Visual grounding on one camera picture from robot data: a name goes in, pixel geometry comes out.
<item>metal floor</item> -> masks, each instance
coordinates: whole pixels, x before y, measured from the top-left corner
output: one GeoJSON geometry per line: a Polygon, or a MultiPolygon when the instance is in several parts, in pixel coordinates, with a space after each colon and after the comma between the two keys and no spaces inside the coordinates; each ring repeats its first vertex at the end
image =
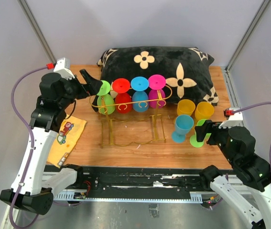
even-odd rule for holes
{"type": "MultiPolygon", "coordinates": [[[[246,199],[253,204],[251,196],[246,199]]],[[[20,213],[19,226],[34,215],[20,213]]],[[[78,207],[53,205],[39,216],[31,229],[244,229],[234,210],[222,201],[214,210],[200,204],[159,204],[159,216],[152,218],[149,203],[85,202],[78,207]]]]}

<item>gold stand leg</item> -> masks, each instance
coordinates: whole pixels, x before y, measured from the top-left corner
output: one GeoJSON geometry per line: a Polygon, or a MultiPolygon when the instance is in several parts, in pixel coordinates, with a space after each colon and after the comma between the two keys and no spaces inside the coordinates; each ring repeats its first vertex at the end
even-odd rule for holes
{"type": "Polygon", "coordinates": [[[152,125],[153,125],[153,130],[154,130],[154,137],[155,137],[155,139],[159,139],[159,133],[158,133],[158,130],[157,130],[157,128],[156,128],[156,120],[157,120],[157,118],[158,118],[159,102],[160,102],[161,99],[163,99],[163,98],[162,98],[161,91],[160,91],[160,90],[157,90],[157,92],[158,92],[158,99],[159,99],[159,100],[158,100],[157,103],[156,103],[156,107],[155,107],[155,110],[154,110],[154,116],[152,116],[152,121],[153,121],[152,125]]]}
{"type": "Polygon", "coordinates": [[[103,121],[101,120],[101,148],[103,148],[103,121]]]}
{"type": "Polygon", "coordinates": [[[102,106],[104,106],[105,111],[105,115],[107,118],[107,122],[108,122],[108,129],[109,129],[109,137],[110,137],[110,145],[114,144],[114,138],[113,138],[113,122],[112,119],[109,118],[108,116],[108,108],[106,107],[105,104],[105,100],[104,100],[104,96],[101,97],[101,104],[102,106]]]}

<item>flower pattern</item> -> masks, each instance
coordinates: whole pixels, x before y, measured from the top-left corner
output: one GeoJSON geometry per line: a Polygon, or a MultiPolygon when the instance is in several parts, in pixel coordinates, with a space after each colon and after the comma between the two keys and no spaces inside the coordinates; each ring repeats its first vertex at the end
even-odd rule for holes
{"type": "Polygon", "coordinates": [[[211,96],[209,96],[208,94],[206,94],[206,95],[203,97],[203,99],[204,99],[205,101],[207,101],[208,103],[210,103],[210,104],[216,104],[216,103],[218,103],[219,98],[218,98],[218,96],[217,96],[215,87],[212,87],[212,88],[211,88],[211,96]]]}
{"type": "Polygon", "coordinates": [[[134,62],[140,63],[140,67],[142,69],[147,69],[148,68],[148,63],[153,63],[154,62],[154,57],[149,56],[149,52],[142,51],[140,55],[136,55],[134,57],[134,62]]]}
{"type": "Polygon", "coordinates": [[[190,50],[194,51],[195,53],[197,53],[198,56],[200,57],[201,61],[202,61],[204,58],[206,58],[206,59],[208,60],[208,55],[207,55],[207,53],[201,52],[201,51],[200,51],[199,49],[197,49],[197,48],[188,48],[188,49],[190,49],[190,50]]]}
{"type": "Polygon", "coordinates": [[[181,63],[179,63],[177,67],[176,78],[168,78],[166,79],[166,83],[171,87],[177,87],[177,94],[180,99],[184,96],[184,88],[194,87],[197,85],[197,83],[190,78],[184,79],[184,70],[181,63]]]}
{"type": "Polygon", "coordinates": [[[101,59],[98,61],[97,65],[98,66],[103,65],[103,67],[104,67],[106,65],[106,62],[107,62],[108,58],[110,57],[110,55],[112,55],[117,50],[118,49],[109,49],[109,50],[105,51],[104,54],[102,55],[101,59]]]}

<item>beige flower print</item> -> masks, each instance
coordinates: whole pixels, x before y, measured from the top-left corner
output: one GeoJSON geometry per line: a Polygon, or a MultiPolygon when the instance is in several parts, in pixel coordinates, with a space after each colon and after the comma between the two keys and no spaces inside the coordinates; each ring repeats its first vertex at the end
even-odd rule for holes
{"type": "Polygon", "coordinates": [[[208,94],[206,94],[203,99],[205,101],[207,101],[208,103],[212,103],[212,104],[215,104],[215,103],[218,103],[219,101],[219,97],[218,96],[215,96],[215,93],[216,93],[216,89],[215,87],[212,87],[211,88],[211,96],[209,96],[208,94]]]}
{"type": "Polygon", "coordinates": [[[140,55],[134,57],[134,62],[140,63],[142,69],[148,68],[148,63],[154,62],[154,57],[149,55],[149,52],[142,51],[140,55]]]}
{"type": "Polygon", "coordinates": [[[177,67],[176,78],[168,78],[166,79],[166,83],[171,87],[177,87],[177,94],[180,99],[184,96],[185,87],[194,87],[197,85],[197,83],[190,78],[184,79],[184,70],[181,63],[179,63],[177,67]]]}

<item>black cable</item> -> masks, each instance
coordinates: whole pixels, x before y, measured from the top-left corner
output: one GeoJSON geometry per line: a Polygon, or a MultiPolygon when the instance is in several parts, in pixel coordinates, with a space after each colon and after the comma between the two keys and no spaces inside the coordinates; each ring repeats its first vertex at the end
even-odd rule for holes
{"type": "Polygon", "coordinates": [[[75,109],[76,109],[76,100],[74,100],[74,108],[73,108],[72,112],[70,113],[69,117],[67,117],[66,119],[69,119],[72,116],[72,114],[75,111],[75,109]]]}

